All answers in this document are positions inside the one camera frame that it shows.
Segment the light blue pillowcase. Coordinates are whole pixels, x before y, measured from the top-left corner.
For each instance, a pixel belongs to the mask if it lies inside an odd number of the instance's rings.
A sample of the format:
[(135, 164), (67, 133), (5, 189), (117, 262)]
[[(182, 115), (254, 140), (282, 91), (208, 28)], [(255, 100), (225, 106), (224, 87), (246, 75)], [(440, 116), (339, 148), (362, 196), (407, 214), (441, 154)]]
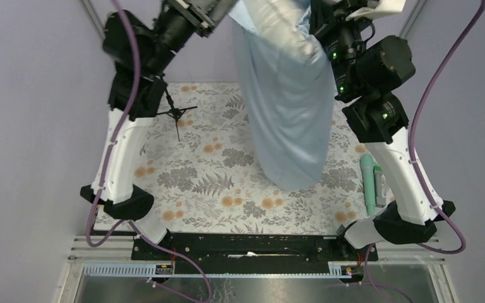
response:
[(285, 191), (315, 185), (325, 166), (336, 94), (323, 48), (321, 56), (297, 61), (253, 33), (243, 1), (229, 15), (238, 82), (264, 174)]

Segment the white pillow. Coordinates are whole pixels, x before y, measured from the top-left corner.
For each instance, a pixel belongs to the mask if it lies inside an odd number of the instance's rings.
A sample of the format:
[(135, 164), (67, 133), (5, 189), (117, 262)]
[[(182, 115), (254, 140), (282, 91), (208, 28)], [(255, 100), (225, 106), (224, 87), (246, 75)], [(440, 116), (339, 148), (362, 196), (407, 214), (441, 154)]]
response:
[(310, 13), (309, 1), (243, 1), (257, 37), (297, 61), (321, 56), (320, 43), (304, 25)]

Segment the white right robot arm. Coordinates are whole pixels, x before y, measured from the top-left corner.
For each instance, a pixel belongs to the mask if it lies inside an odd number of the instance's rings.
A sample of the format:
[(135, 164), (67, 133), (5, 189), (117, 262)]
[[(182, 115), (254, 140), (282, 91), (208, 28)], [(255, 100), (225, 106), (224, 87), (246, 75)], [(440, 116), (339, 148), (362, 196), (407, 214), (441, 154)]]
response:
[(424, 244), (455, 205), (430, 185), (409, 139), (413, 130), (393, 91), (416, 72), (406, 39), (389, 35), (368, 45), (362, 31), (374, 20), (402, 12), (403, 1), (311, 1), (309, 32), (330, 61), (336, 99), (360, 143), (380, 166), (394, 195), (381, 212), (350, 224), (337, 242), (352, 260), (376, 242)]

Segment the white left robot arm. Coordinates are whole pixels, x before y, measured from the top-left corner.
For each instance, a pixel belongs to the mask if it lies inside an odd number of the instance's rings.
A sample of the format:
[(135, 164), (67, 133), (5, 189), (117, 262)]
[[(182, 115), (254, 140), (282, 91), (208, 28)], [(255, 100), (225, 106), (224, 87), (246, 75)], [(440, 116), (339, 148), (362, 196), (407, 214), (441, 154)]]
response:
[(234, 1), (162, 1), (158, 17), (146, 26), (114, 3), (104, 26), (103, 51), (116, 74), (108, 98), (107, 139), (94, 181), (80, 189), (91, 203), (88, 224), (99, 208), (118, 223), (128, 222), (155, 259), (171, 250), (167, 228), (157, 219), (154, 197), (134, 184), (136, 163), (147, 129), (168, 98), (164, 71), (193, 36), (208, 37), (235, 6)]

